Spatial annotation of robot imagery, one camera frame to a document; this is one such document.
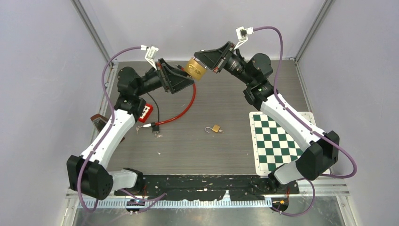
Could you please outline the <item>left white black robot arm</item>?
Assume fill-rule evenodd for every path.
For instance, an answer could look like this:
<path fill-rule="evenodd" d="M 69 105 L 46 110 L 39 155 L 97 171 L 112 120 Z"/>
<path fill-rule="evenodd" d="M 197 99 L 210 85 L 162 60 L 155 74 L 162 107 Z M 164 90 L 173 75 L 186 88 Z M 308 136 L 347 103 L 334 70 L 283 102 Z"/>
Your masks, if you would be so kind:
<path fill-rule="evenodd" d="M 133 195 L 144 190 L 141 172 L 131 168 L 107 170 L 117 146 L 143 113 L 146 101 L 142 95 L 158 88 L 174 94 L 194 83 L 188 66 L 173 67 L 162 58 L 144 76 L 132 67 L 120 69 L 117 76 L 119 96 L 113 114 L 93 143 L 81 155 L 71 155 L 66 162 L 70 188 L 98 200 L 120 189 L 127 189 Z"/>

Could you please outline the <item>black cable padlock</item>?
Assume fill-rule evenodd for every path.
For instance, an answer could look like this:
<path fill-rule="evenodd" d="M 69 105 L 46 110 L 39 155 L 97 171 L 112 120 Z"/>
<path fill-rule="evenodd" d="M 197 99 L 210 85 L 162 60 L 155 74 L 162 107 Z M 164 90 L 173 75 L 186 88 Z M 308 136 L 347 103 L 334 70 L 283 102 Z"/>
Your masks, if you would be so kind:
<path fill-rule="evenodd" d="M 147 95 L 152 99 L 157 108 L 157 121 L 152 123 L 152 132 L 156 138 L 160 138 L 162 137 L 162 135 L 160 134 L 160 126 L 157 125 L 157 123 L 160 122 L 160 108 L 154 97 L 149 92 L 147 92 Z"/>

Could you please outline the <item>large brass padlock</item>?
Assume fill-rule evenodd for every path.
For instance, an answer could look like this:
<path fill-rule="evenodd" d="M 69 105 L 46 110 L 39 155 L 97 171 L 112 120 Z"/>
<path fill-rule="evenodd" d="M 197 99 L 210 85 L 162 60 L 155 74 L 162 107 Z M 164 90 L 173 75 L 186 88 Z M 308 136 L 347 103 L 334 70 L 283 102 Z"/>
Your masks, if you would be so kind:
<path fill-rule="evenodd" d="M 185 65 L 184 71 L 187 72 L 193 79 L 199 81 L 206 74 L 207 69 L 195 58 L 191 58 Z"/>

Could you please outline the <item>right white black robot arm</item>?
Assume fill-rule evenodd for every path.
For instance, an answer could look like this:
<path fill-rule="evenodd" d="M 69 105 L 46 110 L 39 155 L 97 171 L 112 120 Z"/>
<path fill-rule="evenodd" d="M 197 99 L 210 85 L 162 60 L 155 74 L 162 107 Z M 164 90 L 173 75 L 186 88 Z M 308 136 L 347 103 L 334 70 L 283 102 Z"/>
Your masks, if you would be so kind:
<path fill-rule="evenodd" d="M 268 175 L 271 191 L 281 193 L 288 183 L 302 178 L 313 181 L 337 163 L 339 135 L 311 124 L 274 91 L 268 80 L 273 73 L 269 56 L 256 53 L 247 61 L 227 42 L 217 49 L 195 52 L 194 57 L 215 73 L 225 70 L 245 83 L 246 101 L 275 120 L 303 151 L 299 159 L 277 167 Z"/>

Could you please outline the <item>small brass padlock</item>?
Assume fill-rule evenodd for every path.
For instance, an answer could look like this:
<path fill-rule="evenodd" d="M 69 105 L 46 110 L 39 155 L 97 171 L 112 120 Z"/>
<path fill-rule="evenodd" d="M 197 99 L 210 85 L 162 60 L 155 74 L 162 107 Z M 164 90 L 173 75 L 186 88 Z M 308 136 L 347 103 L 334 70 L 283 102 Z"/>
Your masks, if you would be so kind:
<path fill-rule="evenodd" d="M 215 132 L 215 133 L 224 133 L 224 131 L 221 129 L 221 127 L 216 124 L 213 127 L 205 127 L 204 130 L 207 133 L 210 133 L 210 131 Z"/>

